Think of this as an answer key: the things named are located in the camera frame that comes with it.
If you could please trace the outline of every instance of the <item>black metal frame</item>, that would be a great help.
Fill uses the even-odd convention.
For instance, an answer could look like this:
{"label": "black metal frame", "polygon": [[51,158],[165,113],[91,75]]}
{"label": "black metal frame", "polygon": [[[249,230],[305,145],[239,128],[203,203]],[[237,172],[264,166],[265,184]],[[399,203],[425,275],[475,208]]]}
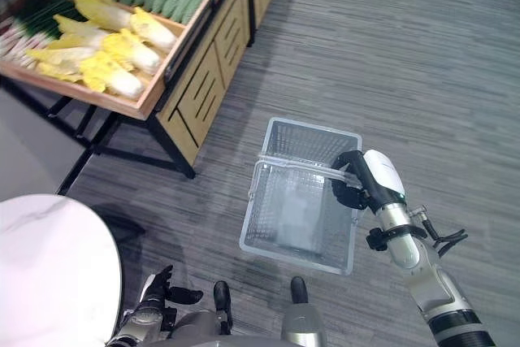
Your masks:
{"label": "black metal frame", "polygon": [[[61,97],[52,107],[48,108],[29,93],[21,89],[11,79],[7,77],[2,77],[2,79],[0,79],[0,85],[3,86],[11,96],[22,102],[27,108],[49,122],[61,133],[65,134],[74,142],[77,142],[84,147],[84,152],[77,159],[74,167],[70,170],[65,180],[61,183],[57,194],[65,195],[68,192],[79,174],[83,171],[83,168],[87,162],[94,154],[107,154],[117,158],[149,164],[154,167],[179,171],[189,179],[193,179],[195,177],[195,171],[193,170],[192,166],[182,155],[175,142],[164,130],[163,126],[159,123],[155,114],[163,109],[167,99],[175,89],[175,86],[184,73],[185,68],[189,65],[200,42],[204,38],[205,32],[210,27],[211,23],[213,23],[213,20],[222,7],[224,1],[225,0],[211,0],[208,7],[199,15],[195,25],[199,25],[200,27],[196,32],[193,32],[190,36],[184,39],[183,45],[177,50],[177,55],[171,59],[164,76],[166,86],[165,91],[159,98],[157,104],[154,107],[154,110],[149,115],[149,117],[145,120],[139,120],[111,112],[91,140],[85,136],[85,129],[89,126],[90,121],[96,112],[97,107],[95,105],[89,106],[78,127],[73,128],[66,121],[59,118],[59,112],[72,101],[72,98]],[[249,0],[249,23],[250,37],[248,46],[251,46],[254,43],[254,34],[256,31],[254,0]],[[178,67],[173,70],[173,67],[176,65],[176,62],[179,60],[181,55],[184,56],[182,61],[178,64]],[[151,158],[141,154],[135,154],[133,152],[118,150],[107,146],[112,135],[115,133],[118,126],[121,125],[121,123],[148,129],[155,140],[161,145],[161,147],[163,147],[171,161]]]}

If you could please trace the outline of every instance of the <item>wooden display stand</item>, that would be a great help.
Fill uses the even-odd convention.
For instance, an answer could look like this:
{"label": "wooden display stand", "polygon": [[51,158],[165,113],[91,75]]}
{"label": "wooden display stand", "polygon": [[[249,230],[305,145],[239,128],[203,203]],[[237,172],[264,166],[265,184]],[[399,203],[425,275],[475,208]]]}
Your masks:
{"label": "wooden display stand", "polygon": [[[179,38],[175,47],[164,57],[156,75],[138,75],[141,79],[145,78],[147,87],[136,102],[106,93],[95,93],[83,85],[62,82],[0,61],[0,74],[4,76],[90,103],[90,111],[99,106],[113,112],[94,139],[81,142],[87,148],[85,153],[88,155],[80,158],[60,193],[68,190],[93,153],[112,154],[149,163],[181,171],[187,177],[193,178],[193,164],[198,151],[210,130],[246,46],[254,41],[254,32],[270,1],[204,0],[186,26],[156,15]],[[40,116],[50,119],[49,113],[52,111],[53,125],[78,139],[79,129],[67,128],[57,119],[59,110],[70,98],[63,98],[65,101],[45,109],[17,90],[14,84],[10,82],[9,85],[11,93]],[[81,130],[86,127],[84,121]],[[111,132],[111,127],[120,122],[131,122],[148,128],[172,162],[106,148],[104,138]]]}

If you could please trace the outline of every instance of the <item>marble tabletop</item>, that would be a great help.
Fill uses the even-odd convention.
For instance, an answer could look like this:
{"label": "marble tabletop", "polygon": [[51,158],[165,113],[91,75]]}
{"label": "marble tabletop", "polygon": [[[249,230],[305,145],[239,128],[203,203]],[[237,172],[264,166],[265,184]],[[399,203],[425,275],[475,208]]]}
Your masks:
{"label": "marble tabletop", "polygon": [[49,194],[0,202],[2,347],[101,347],[120,295],[116,244],[87,206]]}

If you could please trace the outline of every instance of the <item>plastic basket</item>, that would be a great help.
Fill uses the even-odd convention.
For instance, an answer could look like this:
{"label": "plastic basket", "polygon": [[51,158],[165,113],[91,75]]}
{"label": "plastic basket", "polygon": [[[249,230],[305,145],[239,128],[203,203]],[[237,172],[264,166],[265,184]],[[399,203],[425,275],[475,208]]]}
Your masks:
{"label": "plastic basket", "polygon": [[361,149],[350,132],[273,118],[255,165],[240,247],[252,254],[348,275],[358,211],[341,205],[336,157]]}

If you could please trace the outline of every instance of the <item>gray carpet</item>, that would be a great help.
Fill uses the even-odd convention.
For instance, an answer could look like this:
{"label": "gray carpet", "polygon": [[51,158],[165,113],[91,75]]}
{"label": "gray carpet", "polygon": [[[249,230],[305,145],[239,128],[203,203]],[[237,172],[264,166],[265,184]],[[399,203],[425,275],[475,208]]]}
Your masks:
{"label": "gray carpet", "polygon": [[[272,116],[359,133],[387,154],[412,205],[470,238],[444,265],[498,345],[520,340],[520,0],[273,0],[196,162],[198,176],[94,157],[69,195],[147,233],[121,245],[125,301],[175,264],[178,284],[232,289],[236,333],[277,337],[303,275],[331,346],[433,346],[392,268],[357,231],[353,274],[310,271],[239,249],[256,154]],[[161,155],[142,130],[114,145]]]}

